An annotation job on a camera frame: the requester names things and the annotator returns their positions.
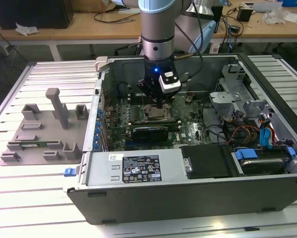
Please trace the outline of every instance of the red wire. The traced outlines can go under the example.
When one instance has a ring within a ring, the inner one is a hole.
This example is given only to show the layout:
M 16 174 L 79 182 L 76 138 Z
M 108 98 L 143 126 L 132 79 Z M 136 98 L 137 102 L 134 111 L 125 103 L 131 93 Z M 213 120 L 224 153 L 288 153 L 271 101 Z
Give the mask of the red wire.
M 236 128 L 236 130 L 233 132 L 233 134 L 232 134 L 232 138 L 233 138 L 233 136 L 235 135 L 235 133 L 240 129 L 240 128 L 242 128 L 242 127 L 251 127 L 251 128 L 254 128 L 255 130 L 257 130 L 258 132 L 259 132 L 259 129 L 257 129 L 256 127 L 254 127 L 254 126 L 251 126 L 251 125 L 241 125 L 241 126 L 239 126 L 238 128 Z

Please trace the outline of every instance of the black plastic cover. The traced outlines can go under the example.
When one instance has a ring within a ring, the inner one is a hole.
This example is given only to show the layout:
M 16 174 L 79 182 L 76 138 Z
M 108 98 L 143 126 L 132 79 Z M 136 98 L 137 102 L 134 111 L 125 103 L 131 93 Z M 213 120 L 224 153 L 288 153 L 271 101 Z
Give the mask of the black plastic cover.
M 231 146 L 194 145 L 182 146 L 181 150 L 183 157 L 189 159 L 192 169 L 191 172 L 187 172 L 188 179 L 238 176 L 231 156 Z

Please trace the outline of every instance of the white label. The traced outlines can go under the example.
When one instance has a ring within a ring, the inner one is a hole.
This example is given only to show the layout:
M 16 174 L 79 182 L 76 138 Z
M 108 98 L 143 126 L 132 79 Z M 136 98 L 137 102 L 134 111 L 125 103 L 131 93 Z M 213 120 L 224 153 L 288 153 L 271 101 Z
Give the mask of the white label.
M 21 145 L 21 147 L 38 147 L 36 144 Z
M 109 161 L 123 160 L 124 154 L 109 154 Z
M 166 77 L 172 77 L 173 75 L 174 75 L 173 72 L 167 72 L 167 73 L 165 73 L 165 76 L 166 76 Z

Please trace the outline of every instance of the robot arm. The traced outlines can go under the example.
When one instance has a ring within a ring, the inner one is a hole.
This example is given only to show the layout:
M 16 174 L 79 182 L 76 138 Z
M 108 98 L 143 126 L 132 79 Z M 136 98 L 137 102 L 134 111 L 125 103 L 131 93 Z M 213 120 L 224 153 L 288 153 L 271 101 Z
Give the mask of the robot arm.
M 161 105 L 181 89 L 180 78 L 174 65 L 175 20 L 189 7 L 193 8 L 192 0 L 113 0 L 113 2 L 126 7 L 139 7 L 141 10 L 145 76 L 137 86 Z

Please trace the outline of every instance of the white table leg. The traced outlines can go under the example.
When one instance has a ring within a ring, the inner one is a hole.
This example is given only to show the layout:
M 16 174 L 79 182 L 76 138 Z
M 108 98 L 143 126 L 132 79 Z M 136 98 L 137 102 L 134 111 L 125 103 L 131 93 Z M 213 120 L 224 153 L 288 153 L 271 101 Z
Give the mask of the white table leg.
M 62 61 L 62 57 L 58 50 L 58 45 L 56 43 L 49 44 L 49 48 L 50 48 L 51 54 L 54 57 L 54 61 Z
M 6 46 L 0 46 L 0 52 L 5 56 L 5 57 L 8 57 L 9 56 L 9 52 L 7 51 L 7 47 L 8 45 Z
M 210 47 L 210 54 L 217 54 L 219 52 L 220 43 L 212 42 Z

